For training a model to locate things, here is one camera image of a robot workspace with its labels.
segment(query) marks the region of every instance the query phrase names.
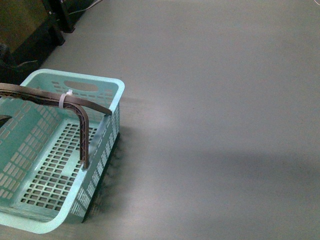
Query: light blue basket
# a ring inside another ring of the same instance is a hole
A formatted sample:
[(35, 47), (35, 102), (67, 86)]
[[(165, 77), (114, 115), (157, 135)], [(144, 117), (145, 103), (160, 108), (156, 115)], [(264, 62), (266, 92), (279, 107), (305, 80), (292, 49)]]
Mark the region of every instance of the light blue basket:
[(41, 69), (22, 84), (95, 102), (104, 115), (89, 117), (89, 168), (79, 160), (79, 119), (69, 110), (20, 99), (0, 99), (0, 224), (37, 234), (63, 222), (83, 221), (119, 133), (119, 101), (125, 85), (113, 78)]

